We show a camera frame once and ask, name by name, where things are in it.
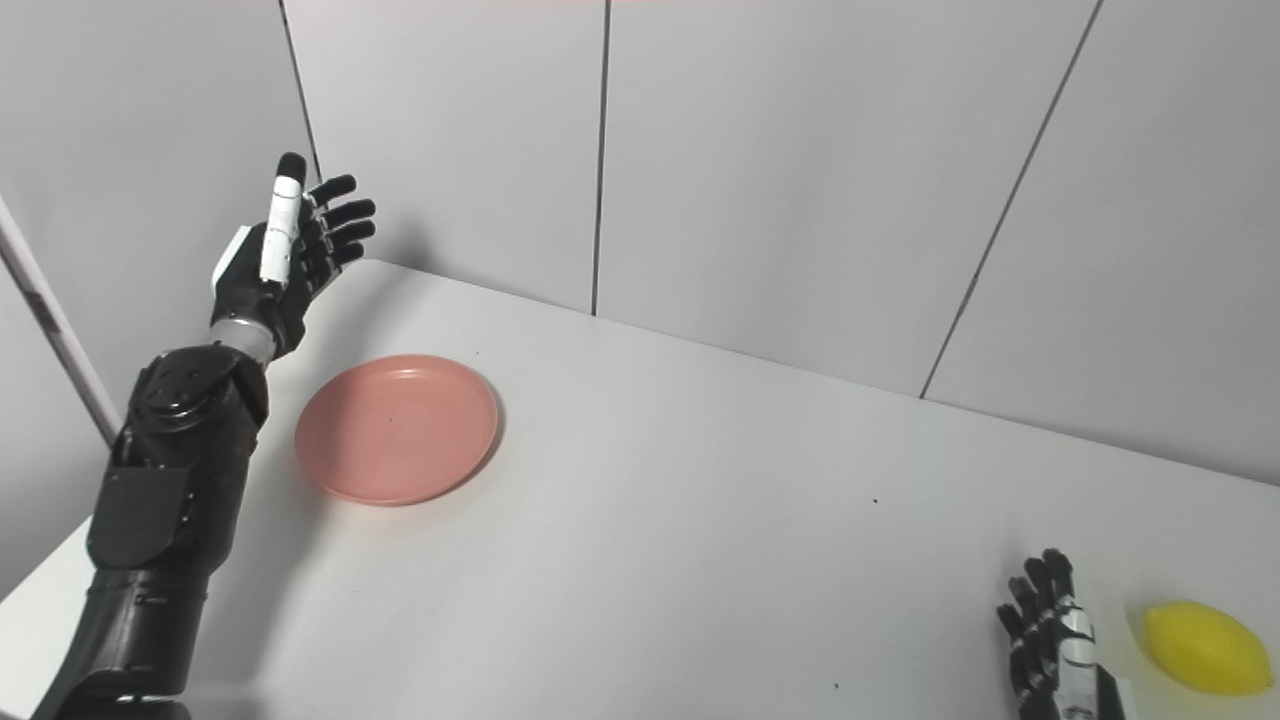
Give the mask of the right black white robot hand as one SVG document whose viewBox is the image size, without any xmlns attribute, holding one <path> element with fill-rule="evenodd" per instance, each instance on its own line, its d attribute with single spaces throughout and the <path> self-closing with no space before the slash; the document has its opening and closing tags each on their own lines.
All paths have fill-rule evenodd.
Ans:
<svg viewBox="0 0 1280 720">
<path fill-rule="evenodd" d="M 1057 548 L 1029 557 L 996 609 L 1007 635 L 1007 676 L 1020 719 L 1138 719 L 1124 684 L 1096 657 L 1093 623 Z"/>
</svg>

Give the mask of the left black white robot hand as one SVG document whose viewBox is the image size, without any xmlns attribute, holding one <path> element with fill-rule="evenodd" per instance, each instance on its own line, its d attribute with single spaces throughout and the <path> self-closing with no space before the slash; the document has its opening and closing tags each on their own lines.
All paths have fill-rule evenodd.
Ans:
<svg viewBox="0 0 1280 720">
<path fill-rule="evenodd" d="M 310 306 L 376 232 L 378 206 L 351 197 L 353 176 L 310 187 L 307 172 L 302 155 L 280 156 L 265 220 L 238 228 L 212 270 L 207 342 L 261 366 L 298 347 Z"/>
</svg>

